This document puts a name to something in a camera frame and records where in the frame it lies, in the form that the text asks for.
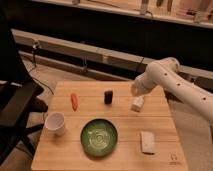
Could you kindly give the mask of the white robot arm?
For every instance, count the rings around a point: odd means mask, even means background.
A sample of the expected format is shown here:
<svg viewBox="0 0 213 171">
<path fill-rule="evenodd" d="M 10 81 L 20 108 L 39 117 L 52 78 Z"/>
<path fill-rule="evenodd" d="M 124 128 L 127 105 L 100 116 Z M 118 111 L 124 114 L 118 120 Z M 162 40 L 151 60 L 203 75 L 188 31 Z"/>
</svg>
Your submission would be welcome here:
<svg viewBox="0 0 213 171">
<path fill-rule="evenodd" d="M 132 95 L 148 94 L 160 85 L 213 125 L 213 94 L 181 78 L 177 74 L 179 66 L 179 61 L 173 57 L 150 62 L 135 78 L 131 86 Z"/>
</svg>

